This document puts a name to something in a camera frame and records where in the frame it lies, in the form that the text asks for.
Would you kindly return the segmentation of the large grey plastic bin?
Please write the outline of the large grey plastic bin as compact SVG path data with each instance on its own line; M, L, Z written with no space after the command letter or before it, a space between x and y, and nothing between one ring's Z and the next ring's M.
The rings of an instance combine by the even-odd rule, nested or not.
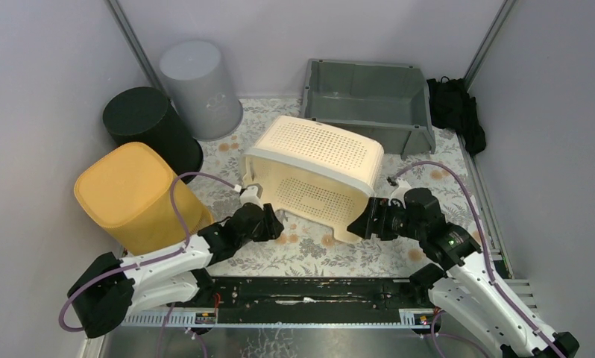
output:
M213 141L238 128L242 104L216 45L203 40L174 45L163 53L159 70L175 109L194 138Z

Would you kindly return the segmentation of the grey plastic tray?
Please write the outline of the grey plastic tray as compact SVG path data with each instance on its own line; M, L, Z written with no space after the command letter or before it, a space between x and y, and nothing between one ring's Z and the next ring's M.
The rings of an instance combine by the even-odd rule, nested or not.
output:
M374 139L401 158L437 148L428 84L417 66L311 59L300 114Z

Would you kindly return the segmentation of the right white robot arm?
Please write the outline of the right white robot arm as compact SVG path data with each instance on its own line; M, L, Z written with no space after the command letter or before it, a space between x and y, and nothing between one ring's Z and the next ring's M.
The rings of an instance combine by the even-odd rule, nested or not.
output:
M410 276L413 304L433 304L466 327L499 357L574 357L578 340L543 322L494 273L488 255L463 228L445 219L438 199L425 188L403 200L370 198L347 230L368 239L418 241L430 264Z

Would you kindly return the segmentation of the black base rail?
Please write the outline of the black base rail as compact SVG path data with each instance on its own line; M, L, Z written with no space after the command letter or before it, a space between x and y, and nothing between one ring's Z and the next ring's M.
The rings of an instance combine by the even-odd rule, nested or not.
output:
M316 312L350 315L358 310L421 309L436 305L417 283L384 277L215 277L211 286L177 308L228 309L232 313L277 318Z

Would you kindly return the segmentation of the black ribbed plastic bin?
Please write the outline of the black ribbed plastic bin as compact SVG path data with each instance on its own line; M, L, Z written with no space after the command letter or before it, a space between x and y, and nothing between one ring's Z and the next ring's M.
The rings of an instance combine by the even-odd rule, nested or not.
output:
M102 122L117 145L142 142L181 175L199 172L204 154L170 99L153 87L134 87L113 97Z

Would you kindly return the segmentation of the floral patterned table mat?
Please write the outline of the floral patterned table mat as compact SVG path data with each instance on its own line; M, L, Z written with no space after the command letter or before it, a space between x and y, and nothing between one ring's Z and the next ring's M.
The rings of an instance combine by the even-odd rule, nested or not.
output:
M297 98L245 98L244 117L231 135L215 142L203 142L202 176L190 188L210 209L215 219L230 215L239 204L229 183L240 183L239 161L267 127L281 115L297 116ZM488 239L484 224L473 217L481 210L476 203L473 181L466 166L465 151L452 131L435 129L436 149L401 159L387 154L382 159L375 184L378 196L388 196L392 188L387 177L404 171L404 179L414 187L430 189L450 222L464 227L475 239ZM319 276L319 277L407 277L428 263L418 243L412 239L381 241L371 239L345 244L333 238L331 229L291 213L279 212L284 231L269 242L249 243L236 255L210 268L213 276Z

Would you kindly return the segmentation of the yellow perforated plastic basket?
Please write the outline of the yellow perforated plastic basket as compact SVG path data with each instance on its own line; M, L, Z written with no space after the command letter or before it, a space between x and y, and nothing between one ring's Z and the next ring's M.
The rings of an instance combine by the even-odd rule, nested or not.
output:
M178 244L213 215L167 162L141 142L124 144L83 172L74 194L86 214L130 254Z

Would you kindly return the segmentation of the cream perforated plastic basket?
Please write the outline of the cream perforated plastic basket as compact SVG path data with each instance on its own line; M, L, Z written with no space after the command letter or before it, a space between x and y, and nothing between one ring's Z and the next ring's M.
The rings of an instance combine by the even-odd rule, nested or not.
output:
M347 230L375 195L383 147L332 125L277 117L240 159L242 182L260 187L260 198L354 244L362 236Z

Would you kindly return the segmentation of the black cloth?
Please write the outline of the black cloth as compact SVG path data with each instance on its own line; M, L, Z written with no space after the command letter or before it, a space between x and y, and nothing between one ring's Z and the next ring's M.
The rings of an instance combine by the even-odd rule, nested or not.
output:
M478 113L476 98L469 95L463 78L443 76L427 81L432 125L450 129L465 140L465 150L475 156L486 149L487 141Z

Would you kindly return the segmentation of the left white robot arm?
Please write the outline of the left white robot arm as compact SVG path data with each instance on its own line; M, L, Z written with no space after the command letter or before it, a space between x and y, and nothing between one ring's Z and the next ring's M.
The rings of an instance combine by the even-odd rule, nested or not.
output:
M59 324L93 339L153 307L187 301L202 307L213 296L205 268L233 257L248 242L275 240L283 230L270 204L248 203L183 243L121 259L102 254L67 292Z

